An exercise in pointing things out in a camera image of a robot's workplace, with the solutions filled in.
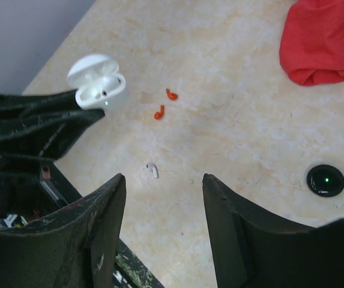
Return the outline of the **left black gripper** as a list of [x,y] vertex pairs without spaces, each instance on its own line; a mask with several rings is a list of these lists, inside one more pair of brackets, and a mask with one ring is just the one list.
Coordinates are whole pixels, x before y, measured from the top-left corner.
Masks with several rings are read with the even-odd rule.
[[35,220],[81,198],[54,162],[104,112],[78,109],[74,90],[0,94],[0,222]]

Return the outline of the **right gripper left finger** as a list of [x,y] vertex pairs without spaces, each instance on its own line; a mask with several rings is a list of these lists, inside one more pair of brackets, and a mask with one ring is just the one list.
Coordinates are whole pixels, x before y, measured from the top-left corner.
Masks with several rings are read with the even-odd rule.
[[0,287],[112,287],[125,200],[119,173],[64,208],[0,230]]

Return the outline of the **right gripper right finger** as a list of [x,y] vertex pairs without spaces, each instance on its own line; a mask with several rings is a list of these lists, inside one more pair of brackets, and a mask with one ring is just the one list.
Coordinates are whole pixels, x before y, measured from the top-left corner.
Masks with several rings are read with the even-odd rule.
[[344,287],[344,218],[310,227],[202,180],[219,287]]

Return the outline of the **black earbud charging case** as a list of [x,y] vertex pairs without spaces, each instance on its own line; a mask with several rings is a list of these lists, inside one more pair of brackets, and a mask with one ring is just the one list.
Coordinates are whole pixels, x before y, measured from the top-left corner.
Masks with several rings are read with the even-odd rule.
[[335,197],[344,190],[344,175],[334,166],[319,164],[307,172],[306,184],[319,197]]

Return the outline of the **white earbud charging case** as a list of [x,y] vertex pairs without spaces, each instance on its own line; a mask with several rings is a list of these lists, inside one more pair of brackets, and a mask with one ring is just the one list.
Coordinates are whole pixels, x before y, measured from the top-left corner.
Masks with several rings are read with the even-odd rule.
[[[99,81],[108,76],[119,77],[121,86],[108,97],[102,97]],[[76,90],[76,103],[83,110],[101,109],[108,113],[122,107],[130,96],[118,62],[104,54],[90,54],[79,59],[68,72],[67,84]]]

